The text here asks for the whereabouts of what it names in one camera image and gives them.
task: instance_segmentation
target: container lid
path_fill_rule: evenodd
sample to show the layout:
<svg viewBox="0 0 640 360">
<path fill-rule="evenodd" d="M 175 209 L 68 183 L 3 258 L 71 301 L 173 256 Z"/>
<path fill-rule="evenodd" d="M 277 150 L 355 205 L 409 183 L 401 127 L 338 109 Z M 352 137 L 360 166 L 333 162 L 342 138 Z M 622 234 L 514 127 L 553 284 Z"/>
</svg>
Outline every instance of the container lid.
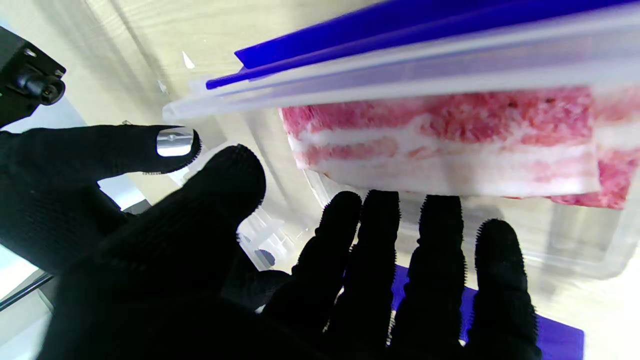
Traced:
<svg viewBox="0 0 640 360">
<path fill-rule="evenodd" d="M 195 92 L 167 121 L 413 95 L 640 82 L 640 5 L 382 49 Z"/>
</svg>

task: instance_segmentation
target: wooden surface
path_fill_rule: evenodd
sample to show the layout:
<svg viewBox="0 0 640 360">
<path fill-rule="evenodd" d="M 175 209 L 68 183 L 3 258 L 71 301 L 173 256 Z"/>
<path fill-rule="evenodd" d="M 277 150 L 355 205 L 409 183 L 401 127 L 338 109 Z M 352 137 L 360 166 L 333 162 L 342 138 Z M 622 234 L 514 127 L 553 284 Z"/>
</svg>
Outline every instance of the wooden surface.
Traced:
<svg viewBox="0 0 640 360">
<path fill-rule="evenodd" d="M 66 97 L 89 125 L 125 120 L 161 124 L 161 108 L 187 95 L 188 81 L 236 72 L 241 64 L 235 50 L 373 2 L 0 0 L 0 16 L 68 69 Z M 287 234 L 301 246 L 316 226 L 321 207 L 295 166 L 277 112 L 211 116 L 189 125 L 209 149 L 230 140 L 258 154 L 268 175 L 264 207 L 287 221 Z M 177 188 L 166 176 L 130 176 L 152 203 Z M 519 221 L 521 238 L 533 236 L 540 226 L 535 217 Z M 408 265 L 414 241 L 399 239 L 400 264 Z M 472 258 L 468 261 L 468 285 L 475 288 Z M 585 330 L 587 359 L 637 358 L 637 256 L 622 275 L 606 280 L 581 277 L 571 269 L 527 266 L 538 312 Z"/>
</svg>

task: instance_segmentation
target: gloved hand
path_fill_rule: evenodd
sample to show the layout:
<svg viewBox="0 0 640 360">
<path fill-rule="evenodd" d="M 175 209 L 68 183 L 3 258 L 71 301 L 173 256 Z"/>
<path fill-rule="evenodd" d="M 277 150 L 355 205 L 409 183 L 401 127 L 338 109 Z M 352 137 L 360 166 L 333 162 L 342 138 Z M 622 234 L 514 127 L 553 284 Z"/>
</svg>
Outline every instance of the gloved hand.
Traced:
<svg viewBox="0 0 640 360">
<path fill-rule="evenodd" d="M 390 333 L 398 194 L 369 192 L 358 243 L 347 258 L 358 214 L 356 194 L 336 195 L 293 268 L 292 281 L 273 295 L 264 316 L 334 358 L 541 359 L 522 253 L 509 224 L 489 220 L 479 231 L 479 291 L 469 341 L 463 348 L 460 305 L 466 265 L 460 249 L 460 198 L 426 197 L 406 296 Z M 341 286 L 344 292 L 334 305 Z"/>
<path fill-rule="evenodd" d="M 39 358 L 540 358 L 522 255 L 498 220 L 478 236 L 476 319 L 467 346 L 458 343 L 465 265 L 457 197 L 426 199 L 388 348 L 400 219 L 394 192 L 372 191 L 363 206 L 354 193 L 338 194 L 291 281 L 261 315 L 225 300 L 237 227 L 265 191 L 246 147 L 219 152 L 65 272 Z"/>
<path fill-rule="evenodd" d="M 165 174 L 195 159 L 198 134 L 173 128 L 1 131 L 0 243 L 50 274 L 62 273 L 131 217 L 100 191 L 98 180 L 138 171 Z M 184 151 L 171 156 L 180 144 Z"/>
</svg>

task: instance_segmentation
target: meat slice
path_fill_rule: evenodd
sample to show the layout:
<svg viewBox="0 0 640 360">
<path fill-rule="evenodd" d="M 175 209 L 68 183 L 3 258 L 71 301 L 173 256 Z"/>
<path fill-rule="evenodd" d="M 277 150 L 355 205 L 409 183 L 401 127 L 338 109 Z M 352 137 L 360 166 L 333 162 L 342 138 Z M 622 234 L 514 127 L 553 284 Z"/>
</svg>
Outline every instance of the meat slice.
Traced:
<svg viewBox="0 0 640 360">
<path fill-rule="evenodd" d="M 362 188 L 509 197 L 600 190 L 591 91 L 555 88 L 281 109 L 300 168 Z"/>
<path fill-rule="evenodd" d="M 594 89 L 600 192 L 550 197 L 559 204 L 622 210 L 640 165 L 640 87 Z"/>
</svg>

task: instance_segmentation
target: blue lid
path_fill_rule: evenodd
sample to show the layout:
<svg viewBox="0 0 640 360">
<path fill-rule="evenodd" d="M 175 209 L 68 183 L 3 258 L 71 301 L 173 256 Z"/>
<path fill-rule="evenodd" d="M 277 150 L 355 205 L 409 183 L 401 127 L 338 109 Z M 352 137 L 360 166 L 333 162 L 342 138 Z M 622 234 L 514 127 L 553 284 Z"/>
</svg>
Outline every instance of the blue lid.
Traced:
<svg viewBox="0 0 640 360">
<path fill-rule="evenodd" d="M 635 0 L 388 0 L 236 51 L 242 71 L 207 89 L 345 56 L 523 24 Z"/>
</svg>

